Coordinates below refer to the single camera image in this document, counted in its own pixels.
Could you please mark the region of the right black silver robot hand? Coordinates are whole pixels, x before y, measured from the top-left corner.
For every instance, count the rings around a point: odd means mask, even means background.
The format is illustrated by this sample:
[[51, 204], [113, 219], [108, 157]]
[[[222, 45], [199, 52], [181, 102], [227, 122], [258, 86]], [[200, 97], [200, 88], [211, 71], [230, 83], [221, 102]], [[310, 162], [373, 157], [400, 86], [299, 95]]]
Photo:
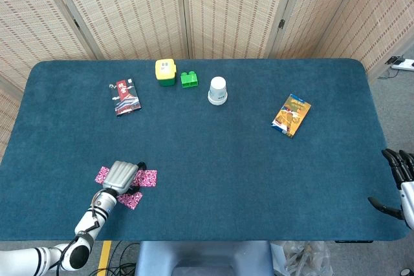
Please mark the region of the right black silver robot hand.
[[391, 168], [400, 195], [400, 209], [386, 206], [374, 197], [367, 199], [376, 210], [403, 220], [407, 227], [413, 230], [413, 153], [403, 150], [396, 152], [391, 149], [383, 149], [381, 152]]

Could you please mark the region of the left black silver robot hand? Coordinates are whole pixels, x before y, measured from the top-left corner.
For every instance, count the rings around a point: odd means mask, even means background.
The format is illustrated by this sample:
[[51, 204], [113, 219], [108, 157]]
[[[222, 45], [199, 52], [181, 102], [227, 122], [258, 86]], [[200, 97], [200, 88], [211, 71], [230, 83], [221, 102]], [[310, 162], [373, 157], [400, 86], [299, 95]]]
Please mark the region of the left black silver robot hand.
[[110, 168], [102, 185], [103, 191], [117, 198], [124, 194], [135, 194], [140, 190], [140, 186], [132, 186], [138, 171], [146, 170], [144, 162], [132, 164], [129, 162], [116, 161]]

